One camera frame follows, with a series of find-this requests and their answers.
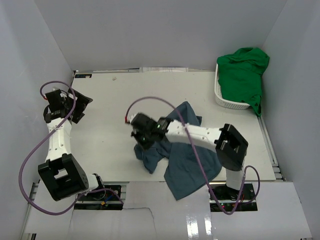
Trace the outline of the blue t shirt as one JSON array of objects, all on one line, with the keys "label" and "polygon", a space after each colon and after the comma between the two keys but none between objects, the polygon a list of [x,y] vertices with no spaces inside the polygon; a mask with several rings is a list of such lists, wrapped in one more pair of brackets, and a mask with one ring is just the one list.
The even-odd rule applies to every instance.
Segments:
[{"label": "blue t shirt", "polygon": [[[186,123],[195,126],[201,125],[202,116],[195,114],[189,102],[181,103],[177,110]],[[206,177],[208,180],[214,179],[222,169],[217,154],[203,147],[196,146],[195,148]],[[164,179],[177,201],[206,185],[205,178],[190,144],[161,141],[155,142],[148,150],[143,150],[136,144],[133,150],[136,158],[143,162],[144,167],[150,174],[154,173],[160,160],[163,158],[168,159]]]}]

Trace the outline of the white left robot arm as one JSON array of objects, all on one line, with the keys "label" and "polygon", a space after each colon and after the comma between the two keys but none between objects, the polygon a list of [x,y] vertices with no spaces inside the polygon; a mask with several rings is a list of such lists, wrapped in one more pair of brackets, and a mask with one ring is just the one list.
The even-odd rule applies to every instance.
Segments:
[{"label": "white left robot arm", "polygon": [[44,110],[44,120],[49,132],[48,154],[45,163],[38,165],[38,173],[51,197],[55,201],[72,195],[89,193],[99,200],[105,196],[106,187],[101,177],[86,174],[71,152],[72,124],[77,124],[84,116],[84,110],[93,99],[75,91],[75,109],[71,116],[60,126],[71,110],[74,99],[72,92],[54,89],[45,94],[48,106]]}]

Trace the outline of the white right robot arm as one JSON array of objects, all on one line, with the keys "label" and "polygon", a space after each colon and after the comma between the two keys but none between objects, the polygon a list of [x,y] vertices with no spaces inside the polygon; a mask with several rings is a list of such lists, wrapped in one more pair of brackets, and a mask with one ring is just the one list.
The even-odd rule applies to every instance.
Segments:
[{"label": "white right robot arm", "polygon": [[155,121],[143,113],[128,118],[131,136],[137,144],[134,153],[149,173],[158,162],[168,159],[164,179],[176,200],[183,199],[226,171],[226,195],[236,200],[244,193],[243,165],[248,142],[231,124],[205,128],[161,117]]}]

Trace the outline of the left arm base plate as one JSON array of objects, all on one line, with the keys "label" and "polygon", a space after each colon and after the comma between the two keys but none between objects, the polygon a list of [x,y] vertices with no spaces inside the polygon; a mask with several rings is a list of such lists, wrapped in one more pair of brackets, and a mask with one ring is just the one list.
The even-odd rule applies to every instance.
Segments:
[{"label": "left arm base plate", "polygon": [[122,186],[105,185],[105,188],[111,189],[95,193],[88,193],[82,196],[74,205],[75,210],[92,210],[92,211],[121,211],[123,204],[119,201],[121,198]]}]

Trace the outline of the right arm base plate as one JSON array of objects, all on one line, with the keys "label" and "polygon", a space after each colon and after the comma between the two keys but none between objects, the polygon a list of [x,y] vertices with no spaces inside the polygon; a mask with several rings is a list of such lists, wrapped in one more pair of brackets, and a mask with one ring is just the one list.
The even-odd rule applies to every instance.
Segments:
[{"label": "right arm base plate", "polygon": [[[227,212],[230,212],[235,207],[239,192],[237,190],[227,187],[226,184],[222,184],[222,183],[212,183],[210,187],[214,192],[222,208]],[[251,201],[255,195],[256,193],[255,193],[253,184],[245,183],[235,211],[236,212],[257,212],[258,206],[257,206],[256,200]],[[210,200],[209,200],[210,211],[212,213],[221,212],[221,209],[218,207],[218,204],[216,203],[214,198],[211,196],[210,192],[209,192],[209,197],[210,197]]]}]

